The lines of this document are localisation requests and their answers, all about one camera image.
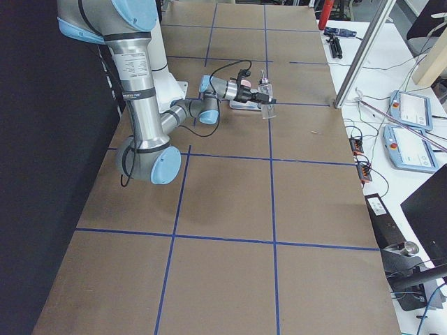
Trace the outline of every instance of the transparent plastic bottle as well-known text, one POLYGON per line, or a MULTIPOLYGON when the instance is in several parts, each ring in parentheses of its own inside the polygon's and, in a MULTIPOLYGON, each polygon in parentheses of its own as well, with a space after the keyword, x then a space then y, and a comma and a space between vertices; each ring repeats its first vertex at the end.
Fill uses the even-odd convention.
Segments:
MULTIPOLYGON (((273 98, 272 84, 265 77, 264 70, 261 70, 261 80, 259 81, 258 92, 268 94, 270 98, 273 98)), ((275 117, 274 105, 261 105, 261 114, 263 119, 271 119, 275 117)))

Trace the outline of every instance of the black tool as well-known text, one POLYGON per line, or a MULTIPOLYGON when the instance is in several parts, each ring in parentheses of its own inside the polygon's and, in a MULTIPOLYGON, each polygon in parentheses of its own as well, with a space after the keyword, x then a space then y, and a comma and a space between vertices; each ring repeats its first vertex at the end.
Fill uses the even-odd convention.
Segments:
POLYGON ((328 34, 329 39, 326 42, 329 43, 330 53, 332 58, 343 58, 342 46, 340 45, 340 40, 333 33, 328 34))

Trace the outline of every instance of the blue cable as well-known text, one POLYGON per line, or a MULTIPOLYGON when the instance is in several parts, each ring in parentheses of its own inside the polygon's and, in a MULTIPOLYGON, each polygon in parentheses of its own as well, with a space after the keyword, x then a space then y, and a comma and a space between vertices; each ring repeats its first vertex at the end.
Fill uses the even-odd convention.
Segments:
POLYGON ((434 294, 435 294, 438 290, 440 290, 443 286, 445 286, 445 285, 446 285, 446 283, 444 283, 444 284, 438 286, 438 287, 436 288, 436 290, 433 291, 432 295, 430 295, 430 299, 428 299, 427 306, 425 307, 424 314, 422 315, 422 319, 420 319, 420 323, 419 323, 419 327, 418 327, 418 332, 416 333, 416 335, 419 335, 419 333, 420 333, 420 330, 421 330, 422 325, 423 325, 424 320, 425 320, 425 316, 427 315, 427 312, 428 312, 428 308, 430 307, 430 304, 432 303, 434 294))

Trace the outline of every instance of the power drill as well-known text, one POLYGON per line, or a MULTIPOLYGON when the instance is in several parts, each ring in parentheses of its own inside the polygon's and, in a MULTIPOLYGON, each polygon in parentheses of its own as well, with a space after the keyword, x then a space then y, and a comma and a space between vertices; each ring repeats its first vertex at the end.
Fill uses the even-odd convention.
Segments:
POLYGON ((324 29, 324 34, 327 36, 329 36, 329 34, 334 34, 335 36, 340 37, 355 37, 357 35, 357 31, 326 27, 324 29))

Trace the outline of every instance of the black monitor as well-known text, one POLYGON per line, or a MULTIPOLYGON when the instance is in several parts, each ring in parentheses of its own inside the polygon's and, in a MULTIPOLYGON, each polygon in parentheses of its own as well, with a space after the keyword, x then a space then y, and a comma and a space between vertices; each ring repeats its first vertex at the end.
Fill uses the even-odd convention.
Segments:
POLYGON ((402 204, 402 211, 433 264, 447 262, 447 165, 402 204))

